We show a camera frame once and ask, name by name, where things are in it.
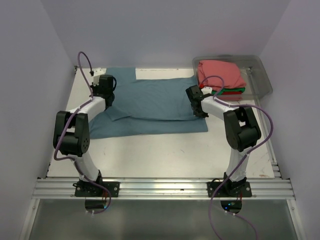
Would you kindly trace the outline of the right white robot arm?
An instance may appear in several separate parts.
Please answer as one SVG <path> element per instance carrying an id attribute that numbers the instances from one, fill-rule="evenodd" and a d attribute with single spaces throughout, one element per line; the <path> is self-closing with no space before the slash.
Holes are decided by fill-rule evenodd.
<path id="1" fill-rule="evenodd" d="M 237 106 L 220 100 L 210 93 L 203 93 L 197 86 L 185 90 L 196 117 L 207 118 L 213 115 L 224 122 L 225 136 L 231 148 L 227 170 L 223 181 L 207 183 L 209 197 L 251 197 L 247 182 L 249 149 L 256 146 L 262 133 L 250 106 Z"/>

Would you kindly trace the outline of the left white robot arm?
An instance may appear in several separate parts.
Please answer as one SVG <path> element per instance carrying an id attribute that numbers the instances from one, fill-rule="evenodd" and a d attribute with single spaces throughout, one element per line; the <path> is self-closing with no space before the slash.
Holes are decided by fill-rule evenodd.
<path id="1" fill-rule="evenodd" d="M 89 122 L 112 106 L 117 80 L 109 74 L 96 75 L 89 86 L 92 96 L 71 111 L 56 114 L 53 134 L 53 158 L 56 161 L 70 160 L 79 174 L 75 183 L 75 196 L 102 197 L 107 194 L 100 170 L 89 153 Z"/>

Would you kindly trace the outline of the blue t-shirt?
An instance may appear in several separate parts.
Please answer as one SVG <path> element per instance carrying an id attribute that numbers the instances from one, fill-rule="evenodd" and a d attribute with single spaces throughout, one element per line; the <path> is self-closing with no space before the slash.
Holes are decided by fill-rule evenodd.
<path id="1" fill-rule="evenodd" d="M 89 122 L 91 139 L 137 135 L 205 133 L 205 119 L 194 116 L 186 89 L 196 77 L 139 79 L 134 67 L 110 67 L 117 81 L 112 105 Z"/>

